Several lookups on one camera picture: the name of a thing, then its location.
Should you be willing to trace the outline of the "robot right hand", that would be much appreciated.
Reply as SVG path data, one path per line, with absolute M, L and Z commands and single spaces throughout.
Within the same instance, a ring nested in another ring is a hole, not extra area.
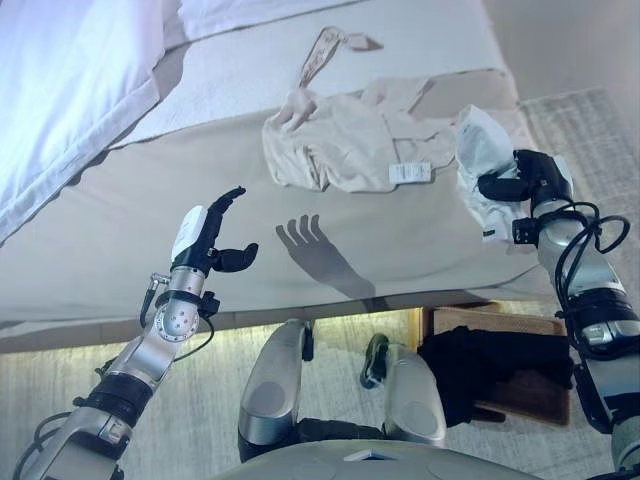
M 502 202 L 531 201 L 531 208 L 547 201 L 572 201 L 569 182 L 561 174 L 555 159 L 532 150 L 514 150 L 514 178 L 487 173 L 478 178 L 479 192 L 487 199 Z

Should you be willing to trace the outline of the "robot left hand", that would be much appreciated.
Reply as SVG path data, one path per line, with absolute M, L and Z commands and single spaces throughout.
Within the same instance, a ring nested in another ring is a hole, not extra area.
M 211 271 L 235 273 L 253 264 L 259 248 L 256 243 L 250 243 L 243 250 L 220 250 L 215 246 L 224 214 L 234 200 L 245 193 L 246 189 L 238 186 L 221 195 L 208 208 L 196 205 L 187 212 L 171 250 L 171 270 L 187 267 L 208 277 Z

